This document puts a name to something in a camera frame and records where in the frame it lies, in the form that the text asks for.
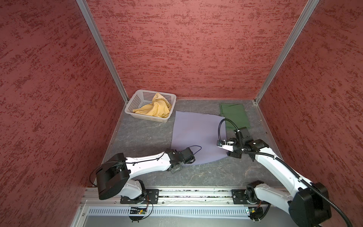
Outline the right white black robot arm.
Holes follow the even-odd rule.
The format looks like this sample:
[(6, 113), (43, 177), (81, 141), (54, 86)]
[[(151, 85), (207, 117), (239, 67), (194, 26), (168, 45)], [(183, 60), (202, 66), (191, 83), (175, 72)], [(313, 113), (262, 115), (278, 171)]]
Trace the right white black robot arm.
[(247, 128), (234, 131), (235, 138), (219, 139), (217, 146), (230, 157), (249, 155), (262, 164), (285, 187), (285, 191), (268, 186), (261, 180), (247, 185), (244, 199), (249, 204), (267, 202), (290, 215), (299, 227), (317, 227), (332, 217), (328, 190), (321, 183), (312, 183), (279, 158), (263, 140), (254, 140)]

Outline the lavender skirt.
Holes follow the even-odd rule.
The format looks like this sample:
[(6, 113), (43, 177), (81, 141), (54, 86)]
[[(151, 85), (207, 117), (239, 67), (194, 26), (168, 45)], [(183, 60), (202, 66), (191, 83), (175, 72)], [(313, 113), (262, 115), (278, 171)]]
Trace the lavender skirt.
[(219, 139), (226, 140), (226, 123), (218, 128), (223, 119), (212, 114), (177, 111), (171, 148), (181, 151), (190, 147), (195, 157), (193, 166), (226, 158), (227, 151), (217, 146)]

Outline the green skirt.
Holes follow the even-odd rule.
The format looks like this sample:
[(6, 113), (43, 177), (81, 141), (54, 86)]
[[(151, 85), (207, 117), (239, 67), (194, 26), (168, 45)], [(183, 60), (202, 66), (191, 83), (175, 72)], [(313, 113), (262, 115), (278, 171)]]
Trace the green skirt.
[(227, 104), (219, 105), (220, 115), (233, 121), (238, 128), (250, 128), (250, 122), (243, 104)]

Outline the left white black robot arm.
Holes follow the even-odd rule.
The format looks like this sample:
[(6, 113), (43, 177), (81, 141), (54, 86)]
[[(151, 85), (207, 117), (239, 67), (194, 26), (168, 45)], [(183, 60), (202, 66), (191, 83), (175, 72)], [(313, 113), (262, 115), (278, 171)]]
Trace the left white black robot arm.
[(143, 181), (136, 180), (136, 177), (158, 171), (174, 173), (194, 161), (194, 153), (190, 148), (182, 151), (167, 149), (156, 155), (139, 158), (118, 153), (94, 171), (98, 198), (107, 200), (120, 196), (142, 203), (147, 199), (147, 190)]

